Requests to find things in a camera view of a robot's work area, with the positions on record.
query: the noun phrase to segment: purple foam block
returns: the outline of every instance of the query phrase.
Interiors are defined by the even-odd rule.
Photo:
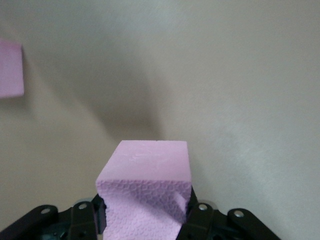
[[[104,240],[175,240],[186,220],[191,171],[185,141],[122,141],[96,180]]]
[[[0,39],[0,99],[24,94],[21,44]]]

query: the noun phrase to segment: black mechanical bracket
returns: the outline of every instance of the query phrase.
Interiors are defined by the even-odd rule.
[[[34,208],[0,232],[0,240],[97,240],[106,227],[106,206],[98,195],[58,212],[57,207]],[[192,189],[187,220],[176,240],[280,240],[250,211],[232,209],[227,215],[198,202]]]

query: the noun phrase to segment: silver screw head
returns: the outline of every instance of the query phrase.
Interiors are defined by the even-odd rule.
[[[79,205],[79,209],[85,209],[87,207],[86,203],[82,203]]]
[[[47,214],[48,212],[50,212],[50,208],[45,208],[41,211],[41,214]]]
[[[208,209],[208,207],[207,207],[207,205],[205,205],[205,204],[200,204],[199,205],[199,209],[201,210],[201,211],[205,211],[205,210],[207,210]]]
[[[234,215],[238,218],[243,218],[245,216],[244,213],[240,210],[235,210]]]

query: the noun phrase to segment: smooth top face of block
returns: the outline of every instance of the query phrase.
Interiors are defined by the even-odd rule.
[[[97,178],[113,180],[191,182],[187,142],[121,141]]]
[[[23,94],[22,46],[0,38],[0,99]]]

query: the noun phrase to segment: plain background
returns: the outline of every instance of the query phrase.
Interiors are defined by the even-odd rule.
[[[320,236],[320,1],[0,0],[0,229],[96,194],[120,140],[188,142],[200,199]]]

